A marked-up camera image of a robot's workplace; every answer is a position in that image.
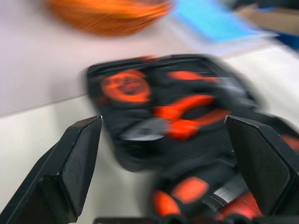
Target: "pliers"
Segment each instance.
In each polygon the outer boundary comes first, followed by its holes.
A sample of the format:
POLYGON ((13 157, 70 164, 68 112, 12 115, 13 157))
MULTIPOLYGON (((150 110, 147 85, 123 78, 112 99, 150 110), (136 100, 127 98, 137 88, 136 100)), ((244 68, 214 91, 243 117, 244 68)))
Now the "pliers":
POLYGON ((121 137, 132 141, 153 141, 164 136, 177 140, 187 140, 199 130, 224 121, 231 112, 224 109, 213 109, 211 112, 193 119, 183 119, 188 110, 211 104, 215 98, 211 95, 192 95, 180 98, 170 105, 154 109, 154 117, 143 121, 127 130, 121 137))

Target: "orange wicker basket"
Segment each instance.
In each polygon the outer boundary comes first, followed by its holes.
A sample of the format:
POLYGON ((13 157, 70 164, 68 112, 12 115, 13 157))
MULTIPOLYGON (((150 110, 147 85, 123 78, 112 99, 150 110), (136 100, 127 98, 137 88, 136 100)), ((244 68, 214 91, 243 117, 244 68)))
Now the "orange wicker basket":
POLYGON ((49 0, 50 9, 73 26, 100 35, 142 30, 171 7, 169 0, 49 0))

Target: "tool bag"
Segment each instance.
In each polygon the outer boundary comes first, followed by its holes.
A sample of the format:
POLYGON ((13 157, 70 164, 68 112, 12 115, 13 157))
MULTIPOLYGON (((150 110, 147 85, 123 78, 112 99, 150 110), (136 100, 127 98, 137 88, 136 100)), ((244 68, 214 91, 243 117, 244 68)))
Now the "tool bag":
POLYGON ((132 172, 160 169, 149 196, 151 214, 158 217, 213 213, 248 191, 224 124, 226 115, 269 125, 292 148, 299 147, 299 135, 282 119, 257 113, 261 103, 247 85, 209 56, 96 64, 87 70, 87 88, 119 164, 132 172), (155 129, 169 130, 150 134, 155 129), (224 188, 225 194, 217 193, 224 188), (238 193, 225 202, 232 192, 238 193))

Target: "blue folder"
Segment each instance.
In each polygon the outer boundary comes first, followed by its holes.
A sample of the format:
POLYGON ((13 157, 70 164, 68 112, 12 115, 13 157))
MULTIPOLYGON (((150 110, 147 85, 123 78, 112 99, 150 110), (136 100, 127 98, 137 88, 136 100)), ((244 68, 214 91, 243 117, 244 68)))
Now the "blue folder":
POLYGON ((257 32, 214 0, 177 0, 172 15, 213 42, 237 40, 257 32))

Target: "orange tool handle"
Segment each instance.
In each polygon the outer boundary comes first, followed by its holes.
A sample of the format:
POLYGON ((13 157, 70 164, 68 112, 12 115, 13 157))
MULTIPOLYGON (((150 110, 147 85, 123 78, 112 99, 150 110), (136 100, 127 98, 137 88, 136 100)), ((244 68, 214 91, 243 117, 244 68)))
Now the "orange tool handle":
POLYGON ((158 107, 155 116, 171 121, 170 127, 167 130, 168 136, 179 140, 186 140, 195 135, 200 128, 219 122, 230 114, 230 111, 215 109, 194 120, 180 119, 186 111, 198 106, 211 104, 213 100, 214 97, 210 95, 186 97, 169 106, 158 107))
POLYGON ((155 116, 166 120, 180 119, 183 114, 195 107, 209 105, 214 101, 210 95, 193 95, 181 98, 168 106, 158 106, 155 109, 155 116))
POLYGON ((201 74, 191 72, 191 71, 173 71, 169 72, 168 76, 173 79, 182 81, 207 81, 207 82, 219 82, 218 77, 206 77, 201 74))
POLYGON ((223 220, 231 214, 240 214, 249 219, 263 216, 250 191, 223 208, 218 219, 223 220))

